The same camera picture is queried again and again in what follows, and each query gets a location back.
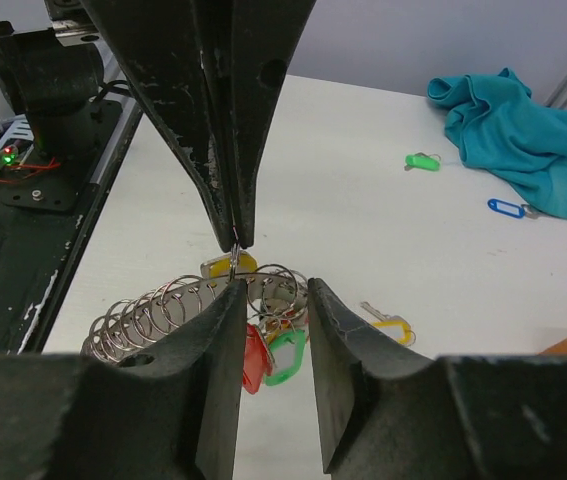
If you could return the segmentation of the red key tag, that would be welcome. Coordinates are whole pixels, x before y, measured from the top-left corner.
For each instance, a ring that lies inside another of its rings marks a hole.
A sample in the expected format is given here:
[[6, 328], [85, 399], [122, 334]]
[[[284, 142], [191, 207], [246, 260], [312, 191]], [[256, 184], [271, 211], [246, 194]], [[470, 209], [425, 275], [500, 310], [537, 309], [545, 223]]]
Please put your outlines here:
[[261, 330], [248, 323], [243, 362], [242, 386], [244, 390], [255, 395], [266, 376], [272, 374], [274, 360]]

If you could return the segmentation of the metal keyring organizer yellow handle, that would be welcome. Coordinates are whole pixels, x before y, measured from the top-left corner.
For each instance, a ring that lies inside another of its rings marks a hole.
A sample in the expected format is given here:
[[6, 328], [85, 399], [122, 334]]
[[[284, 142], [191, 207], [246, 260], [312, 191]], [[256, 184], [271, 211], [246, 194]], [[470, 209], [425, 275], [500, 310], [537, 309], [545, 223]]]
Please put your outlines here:
[[115, 302], [92, 322], [81, 353], [119, 363], [203, 313], [234, 279], [246, 282], [248, 323], [261, 330], [268, 345], [284, 331], [304, 329], [308, 279], [277, 263], [257, 262], [256, 271], [236, 274], [239, 254], [231, 254], [227, 276], [181, 275], [136, 298]]

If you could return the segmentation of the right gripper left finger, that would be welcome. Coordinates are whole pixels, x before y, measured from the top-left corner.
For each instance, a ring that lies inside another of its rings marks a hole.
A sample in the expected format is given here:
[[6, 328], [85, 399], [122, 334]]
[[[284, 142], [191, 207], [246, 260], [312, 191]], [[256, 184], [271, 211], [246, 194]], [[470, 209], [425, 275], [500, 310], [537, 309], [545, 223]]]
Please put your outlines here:
[[246, 303], [235, 280], [115, 365], [0, 355], [0, 479], [231, 478]]

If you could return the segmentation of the key with solid yellow tag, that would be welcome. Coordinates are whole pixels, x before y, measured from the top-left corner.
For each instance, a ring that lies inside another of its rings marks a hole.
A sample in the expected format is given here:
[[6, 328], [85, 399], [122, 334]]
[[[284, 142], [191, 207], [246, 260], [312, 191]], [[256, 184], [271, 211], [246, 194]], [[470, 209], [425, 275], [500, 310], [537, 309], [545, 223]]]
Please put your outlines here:
[[[218, 278], [227, 276], [232, 268], [232, 255], [225, 254], [203, 262], [200, 265], [200, 273], [203, 278]], [[247, 251], [241, 251], [235, 264], [235, 273], [251, 273], [256, 271], [258, 263]]]

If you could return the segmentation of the teal cloth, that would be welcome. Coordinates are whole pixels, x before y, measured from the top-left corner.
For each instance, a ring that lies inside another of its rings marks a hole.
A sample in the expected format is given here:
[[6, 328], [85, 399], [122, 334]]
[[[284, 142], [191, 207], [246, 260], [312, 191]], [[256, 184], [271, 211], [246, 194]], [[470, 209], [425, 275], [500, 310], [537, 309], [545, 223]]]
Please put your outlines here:
[[567, 220], [567, 110], [535, 102], [510, 68], [431, 79], [430, 103], [462, 164], [507, 182], [531, 207]]

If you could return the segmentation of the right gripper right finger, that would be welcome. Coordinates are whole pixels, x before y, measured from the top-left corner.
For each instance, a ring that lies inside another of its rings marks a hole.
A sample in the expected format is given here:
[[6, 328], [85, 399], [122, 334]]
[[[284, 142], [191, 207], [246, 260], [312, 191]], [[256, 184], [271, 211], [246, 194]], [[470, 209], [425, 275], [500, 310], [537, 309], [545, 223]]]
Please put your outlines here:
[[334, 479], [567, 479], [567, 355], [429, 359], [309, 283], [324, 471]]

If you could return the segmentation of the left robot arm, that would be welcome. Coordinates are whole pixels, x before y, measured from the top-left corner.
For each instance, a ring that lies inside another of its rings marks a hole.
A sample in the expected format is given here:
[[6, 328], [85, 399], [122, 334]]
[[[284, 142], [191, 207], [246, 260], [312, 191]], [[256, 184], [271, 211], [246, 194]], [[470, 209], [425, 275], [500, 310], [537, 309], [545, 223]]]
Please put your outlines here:
[[223, 251], [254, 242], [260, 161], [310, 1], [0, 1], [0, 88], [56, 156], [92, 145], [103, 41]]

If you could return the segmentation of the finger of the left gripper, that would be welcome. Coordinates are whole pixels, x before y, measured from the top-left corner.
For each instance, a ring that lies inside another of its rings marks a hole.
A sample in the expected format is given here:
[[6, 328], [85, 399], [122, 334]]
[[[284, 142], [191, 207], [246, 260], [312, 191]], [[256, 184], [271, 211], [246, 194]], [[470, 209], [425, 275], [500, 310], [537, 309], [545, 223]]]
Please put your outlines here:
[[236, 243], [205, 1], [86, 1], [135, 99], [194, 183], [222, 251]]
[[282, 86], [313, 1], [214, 1], [219, 246], [254, 244], [256, 185]]

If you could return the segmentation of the key with yellow framed tag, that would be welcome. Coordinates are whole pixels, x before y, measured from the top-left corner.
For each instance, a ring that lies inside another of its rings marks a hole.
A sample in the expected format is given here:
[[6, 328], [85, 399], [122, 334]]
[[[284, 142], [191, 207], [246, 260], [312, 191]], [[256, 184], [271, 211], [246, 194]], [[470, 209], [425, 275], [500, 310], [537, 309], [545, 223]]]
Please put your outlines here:
[[369, 302], [363, 301], [360, 307], [373, 317], [371, 324], [390, 335], [396, 342], [410, 347], [415, 344], [417, 335], [411, 324], [399, 315], [386, 315], [373, 307]]

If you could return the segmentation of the key with blue tag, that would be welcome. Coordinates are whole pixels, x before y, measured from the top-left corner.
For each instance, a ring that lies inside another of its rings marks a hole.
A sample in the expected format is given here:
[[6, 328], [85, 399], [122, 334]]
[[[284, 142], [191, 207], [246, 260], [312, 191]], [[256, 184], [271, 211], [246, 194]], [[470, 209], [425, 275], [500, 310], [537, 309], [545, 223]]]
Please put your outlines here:
[[543, 215], [542, 212], [529, 204], [515, 204], [496, 198], [489, 199], [487, 201], [487, 206], [495, 213], [514, 219], [538, 219]]

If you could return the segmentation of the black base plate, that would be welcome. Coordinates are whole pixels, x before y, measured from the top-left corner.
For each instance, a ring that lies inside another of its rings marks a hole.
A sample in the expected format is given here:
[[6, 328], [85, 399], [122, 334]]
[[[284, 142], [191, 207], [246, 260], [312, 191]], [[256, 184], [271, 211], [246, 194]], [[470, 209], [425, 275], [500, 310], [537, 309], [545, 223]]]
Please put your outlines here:
[[42, 348], [140, 116], [100, 94], [0, 139], [0, 353]]

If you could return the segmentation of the key with green tag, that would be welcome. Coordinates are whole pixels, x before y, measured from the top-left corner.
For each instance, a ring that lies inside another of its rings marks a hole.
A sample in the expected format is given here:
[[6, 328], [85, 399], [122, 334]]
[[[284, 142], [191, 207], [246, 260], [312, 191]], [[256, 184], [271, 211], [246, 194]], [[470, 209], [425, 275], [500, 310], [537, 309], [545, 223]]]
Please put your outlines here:
[[413, 169], [436, 172], [441, 168], [441, 159], [437, 154], [425, 154], [422, 152], [407, 155], [405, 157], [404, 170]]

